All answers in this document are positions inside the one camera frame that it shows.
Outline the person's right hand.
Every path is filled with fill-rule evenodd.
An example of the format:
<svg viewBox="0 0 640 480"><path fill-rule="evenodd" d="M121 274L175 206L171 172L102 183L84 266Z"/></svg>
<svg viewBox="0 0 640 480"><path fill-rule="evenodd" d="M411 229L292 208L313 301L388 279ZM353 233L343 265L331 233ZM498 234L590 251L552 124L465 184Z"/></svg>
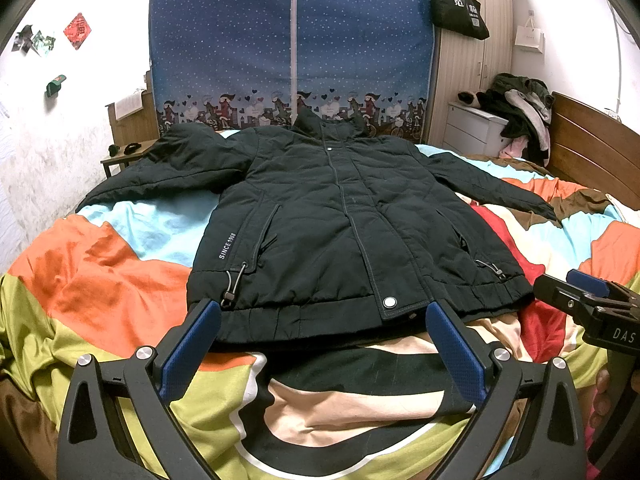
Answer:
<svg viewBox="0 0 640 480"><path fill-rule="evenodd" d="M589 417L589 426L597 429L603 422L603 419L611 411L612 400L608 394L610 388L611 374L608 367L602 367L596 377L596 394L592 402L592 413Z"/></svg>

